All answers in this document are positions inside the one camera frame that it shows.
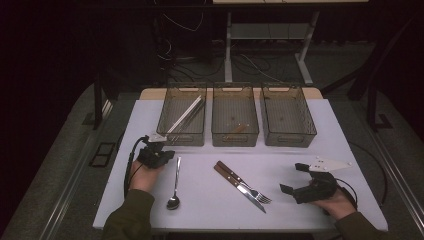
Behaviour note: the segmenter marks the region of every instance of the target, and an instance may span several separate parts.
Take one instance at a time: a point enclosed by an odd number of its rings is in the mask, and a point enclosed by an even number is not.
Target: sleeve
[[[130,190],[122,206],[106,220],[102,239],[150,239],[150,210],[154,201],[147,192]]]
[[[336,228],[346,240],[394,240],[388,232],[377,230],[360,212],[352,213],[336,222]]]

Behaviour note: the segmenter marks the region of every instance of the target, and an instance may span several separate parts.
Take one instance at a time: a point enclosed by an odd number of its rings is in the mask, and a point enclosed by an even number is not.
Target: spoon
[[[166,208],[168,210],[174,210],[174,209],[177,209],[178,206],[180,206],[180,199],[177,197],[177,185],[178,185],[178,175],[179,175],[179,172],[180,172],[180,162],[181,162],[181,157],[178,157],[177,158],[177,172],[175,174],[174,196],[172,196],[168,200],[168,204],[166,205]]]

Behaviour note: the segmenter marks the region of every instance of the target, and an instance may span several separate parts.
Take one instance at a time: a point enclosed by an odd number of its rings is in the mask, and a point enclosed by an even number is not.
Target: wire mesh bin
[[[156,132],[165,145],[203,146],[206,83],[169,83]]]
[[[212,107],[215,147],[254,147],[259,127],[250,83],[215,83]]]
[[[307,148],[317,135],[299,84],[262,83],[261,113],[267,146]]]

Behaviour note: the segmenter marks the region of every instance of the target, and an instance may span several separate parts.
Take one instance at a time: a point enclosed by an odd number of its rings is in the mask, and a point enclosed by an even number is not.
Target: fork
[[[252,194],[252,196],[258,200],[260,203],[264,203],[264,204],[268,204],[270,203],[272,200],[267,198],[265,195],[263,195],[262,193],[260,193],[259,191],[257,191],[256,189],[250,187],[245,181],[243,181],[243,179],[241,179],[235,172],[233,172],[229,167],[227,167],[223,162],[218,161],[217,163],[221,168],[223,168],[227,173],[231,174],[231,176],[233,176],[235,179],[237,179],[237,181],[239,181],[240,184],[242,184],[243,186],[245,186],[246,188],[249,189],[250,193]]]

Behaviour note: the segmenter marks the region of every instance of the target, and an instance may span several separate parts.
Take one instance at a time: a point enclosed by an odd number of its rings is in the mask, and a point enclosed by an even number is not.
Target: knife
[[[256,207],[258,207],[262,212],[266,213],[265,208],[262,206],[262,204],[256,200],[252,196],[252,194],[247,190],[243,185],[240,185],[239,181],[237,181],[234,177],[231,176],[230,173],[225,171],[223,168],[221,168],[219,165],[215,165],[214,169],[219,172],[225,179],[227,179],[231,185],[236,187],[249,201],[251,201]]]

